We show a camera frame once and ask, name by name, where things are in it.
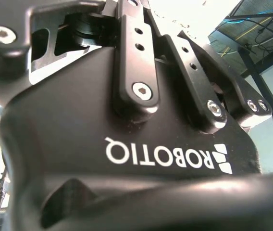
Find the black metal bracket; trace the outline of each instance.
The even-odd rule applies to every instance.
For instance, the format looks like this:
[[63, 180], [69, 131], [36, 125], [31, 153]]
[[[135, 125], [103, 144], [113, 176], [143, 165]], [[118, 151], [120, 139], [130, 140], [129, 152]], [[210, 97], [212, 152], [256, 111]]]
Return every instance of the black metal bracket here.
[[118, 114], [140, 123], [158, 110], [159, 89], [151, 29], [144, 23], [142, 5], [134, 3], [117, 3], [120, 41], [115, 56], [113, 106]]
[[[182, 31], [182, 37], [189, 37]], [[269, 103], [237, 74], [208, 44], [190, 40], [210, 82], [222, 90], [230, 115], [243, 127], [253, 127], [268, 119], [272, 110]]]
[[256, 83], [257, 87], [261, 91], [261, 94], [264, 96], [264, 98], [268, 101], [270, 106], [273, 110], [273, 94], [270, 91], [268, 85], [266, 84], [263, 77], [258, 73], [257, 69], [255, 68], [255, 64], [253, 60], [251, 59], [249, 53], [247, 53], [244, 50], [240, 50], [239, 54], [244, 62], [244, 64], [247, 66], [248, 71], [250, 72], [254, 82]]
[[[155, 33], [154, 37], [160, 44], [156, 49], [164, 51], [166, 57], [174, 60], [181, 71], [182, 76], [176, 78], [188, 118], [194, 126], [205, 133], [217, 132], [227, 122], [226, 111], [214, 93], [189, 42], [177, 35], [165, 34], [151, 10], [148, 10], [148, 15]], [[217, 106], [218, 113], [212, 113], [208, 109], [211, 102]]]

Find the metal beam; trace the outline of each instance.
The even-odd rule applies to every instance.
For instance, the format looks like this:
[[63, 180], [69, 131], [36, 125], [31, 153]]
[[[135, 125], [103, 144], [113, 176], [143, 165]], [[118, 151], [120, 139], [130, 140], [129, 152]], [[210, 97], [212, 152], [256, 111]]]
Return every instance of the metal beam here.
[[266, 18], [266, 17], [273, 17], [273, 13], [233, 15], [233, 16], [227, 16], [225, 19], [226, 20], [232, 20], [232, 19]]
[[257, 69], [255, 68], [255, 64], [253, 63], [253, 60], [251, 59], [249, 53], [246, 50], [239, 50], [239, 54], [244, 64], [247, 66], [258, 89], [260, 90], [263, 97], [269, 102], [273, 111], [273, 94], [270, 91], [263, 77], [259, 75], [259, 73], [257, 72]]
[[[273, 52], [271, 52], [263, 60], [260, 60], [255, 64], [255, 68], [257, 70], [257, 73], [259, 73], [259, 74], [264, 73], [265, 71], [267, 71], [271, 67], [273, 67]], [[243, 78], [246, 78], [249, 75], [250, 75], [249, 69], [241, 74], [241, 76]]]

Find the screw hole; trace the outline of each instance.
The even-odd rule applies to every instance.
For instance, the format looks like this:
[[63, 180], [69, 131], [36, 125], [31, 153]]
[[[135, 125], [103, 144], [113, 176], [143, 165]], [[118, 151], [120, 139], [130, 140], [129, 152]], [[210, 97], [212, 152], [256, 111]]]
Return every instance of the screw hole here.
[[136, 31], [138, 34], [140, 34], [140, 35], [143, 34], [143, 31], [142, 31], [141, 29], [139, 29], [139, 28], [135, 28], [135, 31]]
[[140, 51], [143, 51], [143, 50], [145, 50], [145, 48], [141, 45], [141, 44], [136, 44], [136, 48], [138, 49], [138, 50], [140, 50]]
[[193, 63], [190, 63], [190, 67], [191, 67], [193, 70], [197, 70], [197, 69], [198, 69], [198, 68], [196, 67], [196, 65], [193, 64]]
[[186, 52], [186, 53], [188, 53], [189, 51], [188, 51], [188, 49], [187, 48], [185, 48], [185, 47], [182, 47], [182, 49], [183, 49], [183, 51], [184, 52]]
[[128, 2], [133, 6], [138, 6], [138, 2], [136, 0], [128, 0]]

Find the metal frame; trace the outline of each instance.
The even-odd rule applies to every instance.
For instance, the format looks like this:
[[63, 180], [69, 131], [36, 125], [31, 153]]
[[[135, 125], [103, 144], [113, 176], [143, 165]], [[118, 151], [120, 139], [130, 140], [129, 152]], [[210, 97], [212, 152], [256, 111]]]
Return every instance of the metal frame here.
[[233, 20], [233, 19], [266, 18], [266, 17], [273, 17], [273, 13], [233, 15], [233, 16], [227, 16], [225, 19], [227, 19], [227, 20]]

